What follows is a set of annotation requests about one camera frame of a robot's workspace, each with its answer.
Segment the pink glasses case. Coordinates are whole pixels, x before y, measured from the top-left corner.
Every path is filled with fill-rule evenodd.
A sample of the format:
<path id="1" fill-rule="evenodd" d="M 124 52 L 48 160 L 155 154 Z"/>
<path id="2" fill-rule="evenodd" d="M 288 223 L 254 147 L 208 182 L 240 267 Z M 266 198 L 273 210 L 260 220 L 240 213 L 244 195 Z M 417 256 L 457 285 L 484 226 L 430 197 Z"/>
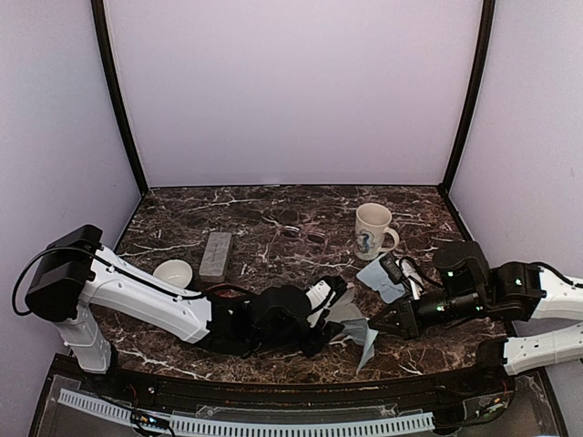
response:
<path id="1" fill-rule="evenodd" d="M 343 330 L 332 338 L 332 341 L 352 340 L 363 345 L 367 333 L 368 319 L 354 303 L 356 288 L 352 282 L 348 283 L 347 291 L 332 306 L 329 321 L 343 325 Z"/>

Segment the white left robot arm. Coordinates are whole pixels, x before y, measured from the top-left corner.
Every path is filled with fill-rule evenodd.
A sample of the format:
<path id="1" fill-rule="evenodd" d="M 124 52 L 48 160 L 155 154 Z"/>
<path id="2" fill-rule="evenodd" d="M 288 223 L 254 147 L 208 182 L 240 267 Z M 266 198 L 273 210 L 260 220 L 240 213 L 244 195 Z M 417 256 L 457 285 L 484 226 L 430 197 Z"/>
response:
<path id="1" fill-rule="evenodd" d="M 28 263 L 36 272 L 25 310 L 53 323 L 82 371 L 109 397 L 128 390 L 118 353 L 90 310 L 98 305 L 158 327 L 205 351 L 247 358 L 262 347 L 295 345 L 307 357 L 343 330 L 332 309 L 348 290 L 340 276 L 324 276 L 308 289 L 284 285 L 259 294 L 219 284 L 184 290 L 124 261 L 86 224 L 49 244 Z"/>

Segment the light blue cleaning cloth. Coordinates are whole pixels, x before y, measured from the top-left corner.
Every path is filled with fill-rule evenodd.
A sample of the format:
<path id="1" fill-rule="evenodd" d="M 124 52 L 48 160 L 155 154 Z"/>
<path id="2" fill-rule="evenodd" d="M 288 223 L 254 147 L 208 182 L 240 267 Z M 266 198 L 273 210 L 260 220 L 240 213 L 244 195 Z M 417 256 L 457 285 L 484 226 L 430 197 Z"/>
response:
<path id="1" fill-rule="evenodd" d="M 344 320 L 342 325 L 343 334 L 356 345 L 362 347 L 361 358 L 356 368 L 356 373 L 359 373 L 367 362 L 374 357 L 374 342 L 378 331 L 369 326 L 369 320 L 366 318 Z"/>

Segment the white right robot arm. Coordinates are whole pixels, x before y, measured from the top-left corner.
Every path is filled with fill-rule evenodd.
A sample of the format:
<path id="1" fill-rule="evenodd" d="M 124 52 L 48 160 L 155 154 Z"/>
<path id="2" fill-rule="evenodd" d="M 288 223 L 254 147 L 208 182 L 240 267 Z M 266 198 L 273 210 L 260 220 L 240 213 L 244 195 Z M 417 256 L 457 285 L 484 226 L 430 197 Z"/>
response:
<path id="1" fill-rule="evenodd" d="M 440 281 L 435 290 L 414 294 L 417 279 L 405 275 L 390 254 L 380 259 L 383 273 L 404 286 L 405 294 L 369 321 L 373 330 L 404 340 L 424 330 L 460 320 L 573 320 L 564 329 L 530 337 L 494 338 L 481 342 L 475 367 L 465 375 L 465 387 L 483 395 L 500 379 L 500 369 L 517 375 L 534 368 L 582 357 L 582 281 L 541 261 L 507 262 L 490 268 L 475 241 L 451 241 L 433 256 Z"/>

